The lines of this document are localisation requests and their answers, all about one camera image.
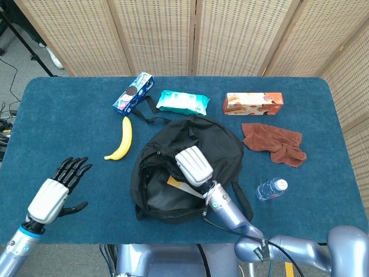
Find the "yellow banana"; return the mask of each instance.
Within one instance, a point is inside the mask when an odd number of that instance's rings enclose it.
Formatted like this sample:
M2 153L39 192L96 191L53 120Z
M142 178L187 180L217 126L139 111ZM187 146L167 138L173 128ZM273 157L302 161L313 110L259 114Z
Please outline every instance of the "yellow banana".
M124 117L122 121L122 132L122 142L120 146L113 154L105 156L105 160L119 160L128 153L132 144L132 124L128 117Z

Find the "blue tablecloth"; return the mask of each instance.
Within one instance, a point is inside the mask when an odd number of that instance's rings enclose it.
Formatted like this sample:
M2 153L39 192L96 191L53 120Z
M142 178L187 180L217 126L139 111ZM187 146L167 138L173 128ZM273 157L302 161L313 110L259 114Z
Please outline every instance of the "blue tablecloth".
M13 235L40 185L69 156L88 156L93 167L67 205L84 200L89 205L79 214L59 218L47 226L44 243L221 243L238 239L201 219L180 225L136 219L130 195L131 170L143 146L164 122L147 125L130 115L133 144L128 155L119 161L103 158L121 141L122 115L112 104L132 80L37 78L28 84L0 169L0 243ZM240 185L254 210L252 223L266 237L283 234L323 242L329 229L339 224L367 231L367 218L325 81L296 77L156 77L149 94L157 101L164 89L210 97L208 116L223 123L240 140L242 122L271 124L303 134L301 149L307 161L298 169L272 163L268 152L244 148ZM282 92L285 105L277 115L223 115L226 92L250 91ZM146 103L138 109L151 116ZM163 114L171 119L184 116ZM254 189L277 176L288 181L287 192L272 201L257 200ZM228 191L235 198L232 189Z

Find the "plastic bottle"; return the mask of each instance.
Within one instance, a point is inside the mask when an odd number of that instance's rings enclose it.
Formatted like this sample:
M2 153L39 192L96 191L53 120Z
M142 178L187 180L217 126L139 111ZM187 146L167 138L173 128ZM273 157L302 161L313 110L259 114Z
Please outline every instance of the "plastic bottle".
M281 196L287 190L287 187L288 184L286 180L276 177L258 186L255 190L255 194L259 200L265 201Z

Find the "brown towel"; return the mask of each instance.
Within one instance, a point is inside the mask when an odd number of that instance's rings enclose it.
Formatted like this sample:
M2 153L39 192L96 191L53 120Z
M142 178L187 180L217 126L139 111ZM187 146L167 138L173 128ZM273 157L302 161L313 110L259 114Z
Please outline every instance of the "brown towel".
M306 154L299 148L302 135L298 132L260 123L243 123L243 143L254 151L270 151L273 163L299 167Z

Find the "black robotic finger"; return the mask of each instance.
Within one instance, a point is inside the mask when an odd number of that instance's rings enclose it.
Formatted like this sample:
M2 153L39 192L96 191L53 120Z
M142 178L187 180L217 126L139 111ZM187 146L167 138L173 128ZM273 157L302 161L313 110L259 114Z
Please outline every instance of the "black robotic finger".
M64 160L61 165L58 167L58 169L56 170L56 172L54 173L54 175L51 177L51 179L53 180L57 180L59 174L61 173L62 170L64 170L64 167L71 161L73 160L73 157L69 157L66 160Z
M82 159L80 159L77 163L75 163L74 165L73 165L73 167L71 168L71 170L68 172L68 174L63 178L63 180L62 180L62 182L63 182L63 184L64 185L67 185L69 182L70 182L70 180L72 179L72 177L74 176L74 173L78 170L78 169L80 169L80 167L82 166L82 164L84 163L84 162L86 162L87 161L87 157L84 157L84 158L82 158Z
M80 181L80 179L83 176L83 174L85 174L85 172L87 170L89 170L91 167L92 167L92 164L88 164L88 165L84 166L83 168L79 169L76 172L75 176L73 176L73 178L70 180L70 182L68 182L67 184L65 184L67 186L67 188L69 189L69 193L68 194L71 194L71 192L77 186L77 184Z
M57 181L58 182L62 182L62 180L64 179L64 177L68 174L68 172L71 170L71 168L80 161L81 158L75 158L74 160L72 160L71 162L67 163L64 170L60 173Z
M88 205L88 202L84 201L81 204L73 208L62 208L58 217L61 218L62 216L65 216L65 215L72 215L72 214L78 213L82 211L87 205Z

